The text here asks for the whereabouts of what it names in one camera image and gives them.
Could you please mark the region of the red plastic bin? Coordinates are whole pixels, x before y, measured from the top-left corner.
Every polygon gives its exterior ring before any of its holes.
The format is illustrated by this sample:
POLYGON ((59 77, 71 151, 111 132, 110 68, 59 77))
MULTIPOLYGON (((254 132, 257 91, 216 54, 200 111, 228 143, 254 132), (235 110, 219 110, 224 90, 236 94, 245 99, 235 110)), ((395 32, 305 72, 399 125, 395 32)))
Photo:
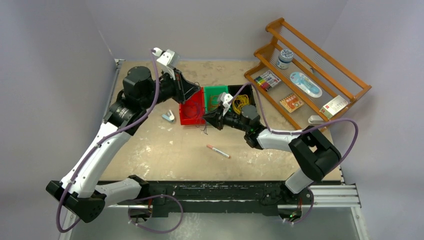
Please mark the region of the red plastic bin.
POLYGON ((204 125, 205 114, 204 90, 194 94, 188 101, 179 105, 179 120, 183 126, 204 125))

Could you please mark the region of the green plastic bin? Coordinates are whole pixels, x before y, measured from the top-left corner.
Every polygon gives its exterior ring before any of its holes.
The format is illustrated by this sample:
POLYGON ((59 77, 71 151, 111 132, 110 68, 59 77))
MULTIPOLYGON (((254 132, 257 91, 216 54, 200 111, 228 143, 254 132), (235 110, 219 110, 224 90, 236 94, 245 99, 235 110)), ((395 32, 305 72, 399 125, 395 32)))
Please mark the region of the green plastic bin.
POLYGON ((203 88, 205 113, 209 113, 218 107, 219 95, 224 92, 229 92, 227 85, 205 86, 203 88))

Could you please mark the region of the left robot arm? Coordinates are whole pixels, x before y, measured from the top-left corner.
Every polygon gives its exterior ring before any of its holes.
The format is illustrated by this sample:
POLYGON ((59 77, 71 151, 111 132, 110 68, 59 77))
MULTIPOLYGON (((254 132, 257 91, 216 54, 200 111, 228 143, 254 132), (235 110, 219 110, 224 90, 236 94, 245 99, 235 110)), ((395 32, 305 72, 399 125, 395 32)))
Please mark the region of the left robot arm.
POLYGON ((107 110, 95 139, 78 163, 61 180, 52 180, 46 191, 62 208, 89 223, 105 207, 132 200, 138 205, 149 199, 148 183, 136 175, 110 184, 99 180, 117 152, 136 133, 152 109, 169 99, 185 103, 201 88, 173 69, 153 79, 145 66, 131 68, 123 89, 107 110))

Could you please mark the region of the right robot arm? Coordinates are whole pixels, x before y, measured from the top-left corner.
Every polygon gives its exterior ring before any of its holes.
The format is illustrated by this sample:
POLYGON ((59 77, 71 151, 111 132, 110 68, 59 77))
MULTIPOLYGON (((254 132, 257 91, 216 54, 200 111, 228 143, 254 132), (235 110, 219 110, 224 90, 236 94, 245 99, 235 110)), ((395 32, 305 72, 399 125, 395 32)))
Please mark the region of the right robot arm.
POLYGON ((320 130, 308 126, 304 130, 277 134, 261 123, 254 105, 245 105, 240 114, 225 112, 223 106, 203 115, 203 119, 218 130, 229 126, 244 132, 246 143, 253 149, 280 150, 292 153, 299 169, 285 180, 280 196, 288 204, 300 198, 301 191, 322 180, 341 159, 339 150, 320 130))

